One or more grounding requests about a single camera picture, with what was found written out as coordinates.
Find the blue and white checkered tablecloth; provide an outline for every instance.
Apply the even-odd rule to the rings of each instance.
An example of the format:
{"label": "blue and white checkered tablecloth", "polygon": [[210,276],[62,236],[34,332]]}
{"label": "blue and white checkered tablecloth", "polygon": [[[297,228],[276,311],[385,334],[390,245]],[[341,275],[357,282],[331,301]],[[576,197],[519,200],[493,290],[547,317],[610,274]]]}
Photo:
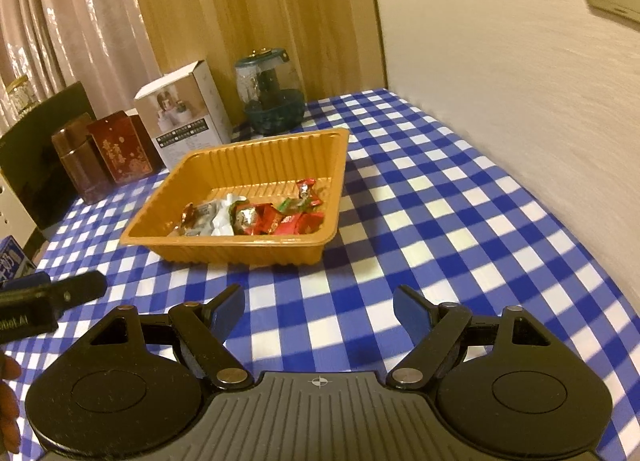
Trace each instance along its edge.
{"label": "blue and white checkered tablecloth", "polygon": [[[110,288],[103,299],[68,311],[56,333],[7,347],[24,367],[12,383],[20,401],[34,378],[114,306],[162,313],[186,300],[209,300],[233,282],[246,288],[247,306],[226,345],[254,375],[384,372],[412,347],[391,299],[397,285],[408,284],[435,303],[460,301],[478,314],[526,307],[607,383],[614,412],[599,453],[623,461],[640,443],[640,319],[589,252],[504,170],[391,92],[331,98],[308,109],[301,130],[351,130],[340,229],[322,262],[187,266],[120,247],[122,230],[166,172],[97,205],[77,202],[40,268],[54,279],[97,268]],[[20,429],[19,457],[35,459],[41,449],[23,419]]]}

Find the yellow plastic tray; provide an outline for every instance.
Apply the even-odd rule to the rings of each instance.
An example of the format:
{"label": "yellow plastic tray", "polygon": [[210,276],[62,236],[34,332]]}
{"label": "yellow plastic tray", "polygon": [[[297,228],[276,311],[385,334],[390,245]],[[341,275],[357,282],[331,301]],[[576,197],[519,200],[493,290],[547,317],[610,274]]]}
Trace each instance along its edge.
{"label": "yellow plastic tray", "polygon": [[[349,131],[302,132],[193,152],[133,217],[120,243],[144,246],[181,263],[315,264],[338,230]],[[228,193],[256,203],[297,197],[296,181],[316,179],[324,223],[308,235],[167,237],[188,203]]]}

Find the human hand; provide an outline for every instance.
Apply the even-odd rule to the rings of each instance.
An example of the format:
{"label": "human hand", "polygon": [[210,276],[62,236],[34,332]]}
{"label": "human hand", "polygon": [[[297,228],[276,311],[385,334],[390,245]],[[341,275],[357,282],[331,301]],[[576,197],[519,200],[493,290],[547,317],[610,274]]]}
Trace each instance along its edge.
{"label": "human hand", "polygon": [[[22,369],[13,358],[1,353],[2,378],[15,380],[22,374]],[[4,440],[4,448],[13,454],[17,454],[20,448],[20,429],[18,428],[18,398],[14,391],[5,382],[0,382],[0,431]]]}

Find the textured wallpaper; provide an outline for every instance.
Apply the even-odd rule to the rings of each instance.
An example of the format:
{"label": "textured wallpaper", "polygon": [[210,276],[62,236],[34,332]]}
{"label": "textured wallpaper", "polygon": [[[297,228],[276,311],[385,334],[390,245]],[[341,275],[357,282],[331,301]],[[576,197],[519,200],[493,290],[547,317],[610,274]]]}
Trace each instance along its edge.
{"label": "textured wallpaper", "polygon": [[585,0],[378,0],[389,86],[533,192],[640,309],[640,25]]}

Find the silver screw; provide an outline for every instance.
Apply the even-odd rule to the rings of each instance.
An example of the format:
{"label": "silver screw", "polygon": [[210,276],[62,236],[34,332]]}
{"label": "silver screw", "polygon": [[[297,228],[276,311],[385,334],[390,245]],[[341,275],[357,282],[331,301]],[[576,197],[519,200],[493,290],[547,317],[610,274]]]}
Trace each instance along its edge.
{"label": "silver screw", "polygon": [[216,376],[223,383],[228,383],[230,385],[235,383],[242,383],[249,377],[246,370],[238,369],[237,367],[222,369],[221,371],[218,371]]}
{"label": "silver screw", "polygon": [[407,383],[417,383],[422,379],[422,373],[418,369],[412,369],[411,367],[396,369],[391,376],[403,385]]}

